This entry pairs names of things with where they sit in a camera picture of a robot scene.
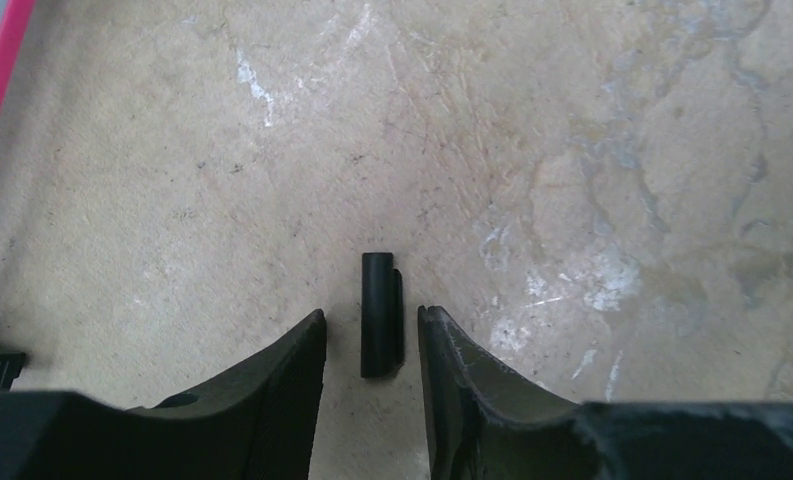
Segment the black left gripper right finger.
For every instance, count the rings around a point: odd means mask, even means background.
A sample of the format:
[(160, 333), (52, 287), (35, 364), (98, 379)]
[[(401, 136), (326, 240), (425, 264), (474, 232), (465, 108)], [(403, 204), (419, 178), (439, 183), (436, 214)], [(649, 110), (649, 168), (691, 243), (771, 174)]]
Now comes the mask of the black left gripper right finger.
[(575, 403), (417, 313), (435, 479), (793, 479), (793, 404)]

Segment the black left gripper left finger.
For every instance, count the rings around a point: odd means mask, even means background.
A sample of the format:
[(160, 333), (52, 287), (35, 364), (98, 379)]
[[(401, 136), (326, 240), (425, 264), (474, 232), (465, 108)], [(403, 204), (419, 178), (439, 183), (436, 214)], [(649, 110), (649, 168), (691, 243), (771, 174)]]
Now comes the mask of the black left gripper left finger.
[(0, 392), (0, 479), (305, 479), (327, 324), (274, 343), (152, 408), (71, 391)]

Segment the black marker cap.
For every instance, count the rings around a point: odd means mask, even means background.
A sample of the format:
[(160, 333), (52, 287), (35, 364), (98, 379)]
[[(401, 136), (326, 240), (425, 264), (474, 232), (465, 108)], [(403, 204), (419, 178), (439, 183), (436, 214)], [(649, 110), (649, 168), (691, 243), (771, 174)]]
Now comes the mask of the black marker cap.
[(384, 378), (404, 361), (403, 281), (390, 252), (362, 254), (361, 377)]

